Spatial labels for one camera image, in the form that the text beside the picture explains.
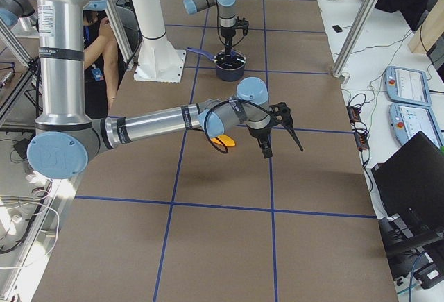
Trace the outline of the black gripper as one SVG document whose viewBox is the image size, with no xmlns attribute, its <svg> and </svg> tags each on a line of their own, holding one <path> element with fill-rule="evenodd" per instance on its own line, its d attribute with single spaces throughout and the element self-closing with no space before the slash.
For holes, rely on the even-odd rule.
<svg viewBox="0 0 444 302">
<path fill-rule="evenodd" d="M 269 127 L 252 128 L 248 126 L 248 132 L 257 140 L 258 145 L 262 150 L 263 157 L 271 158 L 273 156 L 273 151 L 269 140 L 271 129 Z"/>
<path fill-rule="evenodd" d="M 232 39 L 236 35 L 235 27 L 220 27 L 221 36 L 224 39 L 224 54 L 225 58 L 232 57 Z"/>
</svg>

